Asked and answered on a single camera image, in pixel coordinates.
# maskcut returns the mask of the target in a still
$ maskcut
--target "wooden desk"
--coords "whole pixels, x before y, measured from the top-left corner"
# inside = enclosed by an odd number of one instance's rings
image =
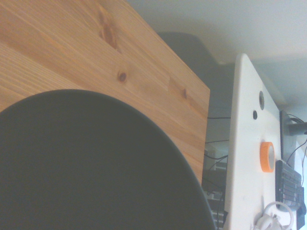
[[[0,111],[56,89],[135,107],[201,181],[210,91],[125,1],[0,1]]]

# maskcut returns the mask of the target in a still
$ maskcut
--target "wire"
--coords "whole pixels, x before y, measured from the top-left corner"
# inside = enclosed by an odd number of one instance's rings
[[[222,161],[222,160],[225,159],[225,158],[228,158],[228,155],[223,156],[219,161],[217,161],[216,163],[214,163],[214,164],[208,169],[208,171],[210,171],[210,170],[213,168],[213,166],[215,166],[218,162]],[[209,196],[210,194],[212,194],[213,191],[214,191],[214,189],[213,189],[211,192],[207,192],[207,195]]]
[[[230,119],[231,117],[207,117],[207,119]]]
[[[306,141],[305,141],[303,144],[301,144],[299,147],[297,147],[297,148],[293,151],[293,153],[291,153],[290,157],[288,158],[288,160],[287,160],[287,162],[286,162],[287,165],[289,165],[288,162],[289,162],[290,158],[292,157],[292,155],[295,153],[295,151],[298,150],[298,149],[299,149],[300,147],[302,147],[303,145],[305,145],[306,142],[307,142],[307,139],[306,139]]]
[[[216,186],[217,188],[223,188],[224,186],[219,186],[219,185],[217,185],[217,184],[215,184],[215,183],[213,183],[212,181],[209,181],[208,179],[206,179],[206,178],[202,178],[203,180],[205,180],[205,181],[208,181],[208,182],[210,182],[211,184],[213,184],[214,186]]]
[[[205,155],[206,157],[210,158],[210,159],[213,159],[213,160],[220,160],[220,159],[224,159],[224,158],[228,157],[228,155],[225,155],[225,156],[222,156],[222,157],[220,157],[220,158],[214,158],[214,157],[208,156],[206,153],[205,153],[204,155]]]
[[[217,161],[216,163],[214,163],[208,170],[211,170],[211,169],[213,168],[213,166],[215,166],[218,162],[224,160],[224,159],[227,158],[227,157],[228,157],[228,155],[222,157],[219,161]]]
[[[300,119],[293,118],[293,117],[290,118],[290,120],[291,120],[291,121],[294,121],[294,122],[296,122],[296,123],[299,123],[299,124],[300,124],[300,123],[304,123],[304,122],[302,122]]]
[[[216,141],[209,141],[209,142],[205,142],[205,144],[215,143],[215,142],[222,142],[222,141],[229,141],[229,140],[216,140]]]
[[[300,120],[301,122],[304,122],[301,118],[298,118],[297,116],[294,116],[294,115],[292,115],[292,114],[288,114],[288,115],[290,115],[290,116],[293,116],[293,117],[295,117],[295,118],[297,118],[298,120]]]
[[[303,174],[303,181],[302,181],[302,185],[301,187],[303,187],[303,183],[304,183],[304,160],[305,160],[305,157],[306,157],[306,150],[307,150],[307,146],[305,148],[305,154],[304,154],[304,157],[303,157],[303,162],[302,162],[302,174]]]

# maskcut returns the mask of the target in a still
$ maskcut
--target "keyboard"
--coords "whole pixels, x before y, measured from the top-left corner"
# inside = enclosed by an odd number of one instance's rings
[[[298,210],[304,203],[304,188],[301,187],[301,175],[283,161],[275,165],[275,198],[288,205],[291,210]]]

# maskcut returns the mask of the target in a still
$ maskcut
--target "ceiling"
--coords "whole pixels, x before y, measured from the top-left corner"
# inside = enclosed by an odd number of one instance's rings
[[[206,71],[203,66],[208,67],[205,61],[209,60],[212,71],[218,69],[220,76],[233,78],[237,54],[246,53],[279,108],[300,111],[307,120],[307,113],[302,112],[307,110],[307,1],[128,2],[177,54],[182,51],[179,56],[190,65],[195,63],[193,53],[183,53],[184,43],[172,44],[171,39],[190,35],[198,40],[200,48],[194,47],[194,51],[202,49],[210,58],[198,61],[198,67],[187,65],[211,91],[217,87],[212,82],[217,78],[201,72]]]

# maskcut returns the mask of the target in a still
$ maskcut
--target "masking tape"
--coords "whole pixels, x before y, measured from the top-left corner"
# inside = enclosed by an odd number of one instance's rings
[[[275,152],[272,142],[262,142],[260,146],[260,164],[265,173],[272,173],[275,167]]]

